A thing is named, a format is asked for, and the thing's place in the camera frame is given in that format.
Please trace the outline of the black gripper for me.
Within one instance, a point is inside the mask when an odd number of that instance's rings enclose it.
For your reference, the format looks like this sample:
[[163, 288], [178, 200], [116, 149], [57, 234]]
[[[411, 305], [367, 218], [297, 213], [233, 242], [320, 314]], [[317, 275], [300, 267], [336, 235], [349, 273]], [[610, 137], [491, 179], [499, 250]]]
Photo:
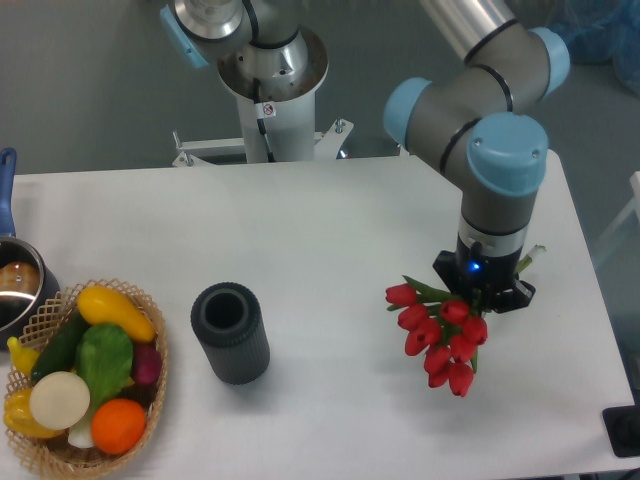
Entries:
[[480, 292], [494, 312], [523, 309], [535, 295], [532, 284], [515, 279], [523, 245], [523, 229], [498, 235], [460, 227], [456, 252], [440, 251], [433, 269], [452, 294], [471, 299]]

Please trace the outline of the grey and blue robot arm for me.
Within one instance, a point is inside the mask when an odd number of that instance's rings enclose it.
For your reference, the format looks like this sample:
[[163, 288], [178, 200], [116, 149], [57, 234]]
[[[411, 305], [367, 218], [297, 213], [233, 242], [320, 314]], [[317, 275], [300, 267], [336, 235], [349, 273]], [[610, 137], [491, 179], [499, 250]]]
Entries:
[[[535, 290], [517, 265], [548, 153], [545, 130], [526, 110], [566, 79], [567, 47], [546, 28], [523, 28], [501, 1], [423, 7], [465, 68], [442, 85], [401, 83], [384, 128], [461, 191], [457, 246], [434, 263], [447, 288], [481, 311], [524, 308]], [[192, 66], [216, 65], [236, 98], [249, 162], [318, 156], [315, 93], [328, 58], [289, 2], [170, 1], [160, 20]]]

